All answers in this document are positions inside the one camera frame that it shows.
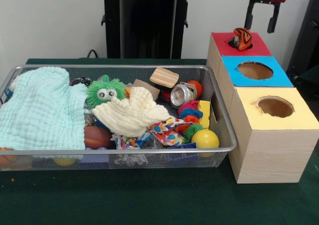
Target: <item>black cable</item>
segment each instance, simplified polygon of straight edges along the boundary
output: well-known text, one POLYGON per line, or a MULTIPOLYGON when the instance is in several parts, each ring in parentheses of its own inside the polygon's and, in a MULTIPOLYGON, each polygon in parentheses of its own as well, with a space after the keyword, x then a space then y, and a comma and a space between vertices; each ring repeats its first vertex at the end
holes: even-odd
POLYGON ((86 57, 90 58, 90 55, 91 55, 92 52, 94 53, 95 58, 99 58, 98 53, 95 50, 93 50, 93 49, 90 50, 90 52, 88 53, 88 55, 86 57))

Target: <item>blue box lid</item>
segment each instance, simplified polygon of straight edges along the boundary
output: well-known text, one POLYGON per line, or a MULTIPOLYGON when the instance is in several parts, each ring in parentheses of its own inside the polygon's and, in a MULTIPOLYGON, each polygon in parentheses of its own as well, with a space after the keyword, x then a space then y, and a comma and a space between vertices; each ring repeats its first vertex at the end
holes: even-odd
POLYGON ((293 87, 273 56, 223 56, 222 59, 232 83, 238 87, 293 87))

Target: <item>white wall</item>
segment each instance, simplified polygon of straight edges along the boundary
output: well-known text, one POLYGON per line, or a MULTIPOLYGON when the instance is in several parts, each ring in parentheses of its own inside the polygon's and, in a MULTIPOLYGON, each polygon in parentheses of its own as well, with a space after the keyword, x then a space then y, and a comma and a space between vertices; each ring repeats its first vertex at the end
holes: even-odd
MULTIPOLYGON (((252 31, 259 32, 279 63, 288 66, 309 0, 282 4, 276 31, 267 34, 273 7, 257 4, 252 31)), ((248 0, 188 0, 183 58, 206 58, 209 33, 244 25, 248 0)), ((0 0, 0 83, 28 58, 79 58, 94 48, 106 55, 100 26, 104 0, 0 0)))

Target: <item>yellow ball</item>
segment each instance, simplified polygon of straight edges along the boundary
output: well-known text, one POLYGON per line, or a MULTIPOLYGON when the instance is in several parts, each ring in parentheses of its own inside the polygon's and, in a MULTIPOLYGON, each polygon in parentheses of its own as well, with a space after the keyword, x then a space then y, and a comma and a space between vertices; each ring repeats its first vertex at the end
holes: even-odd
POLYGON ((54 158, 54 162, 62 167, 67 167, 75 164, 76 159, 63 159, 63 158, 54 158))
MULTIPOLYGON (((217 135, 209 129, 202 129, 196 132, 191 138, 192 143, 197 143, 199 149, 213 149, 219 147, 219 139, 217 135)), ((214 153, 199 154, 202 158, 213 156, 214 153)))

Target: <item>green fuzzy toy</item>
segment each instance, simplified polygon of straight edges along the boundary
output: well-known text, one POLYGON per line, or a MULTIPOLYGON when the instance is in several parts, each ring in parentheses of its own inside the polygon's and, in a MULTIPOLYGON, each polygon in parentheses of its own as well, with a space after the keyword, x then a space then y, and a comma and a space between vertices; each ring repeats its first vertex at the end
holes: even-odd
POLYGON ((193 137, 193 135, 198 132, 199 130, 202 130, 203 126, 201 126, 200 124, 193 124, 192 126, 190 126, 184 133, 185 138, 188 140, 188 142, 190 142, 191 137, 193 137))
POLYGON ((88 88, 87 105, 92 109, 96 106, 110 102, 113 97, 125 98, 126 85, 119 79, 110 81, 107 75, 103 76, 103 81, 94 81, 88 88))

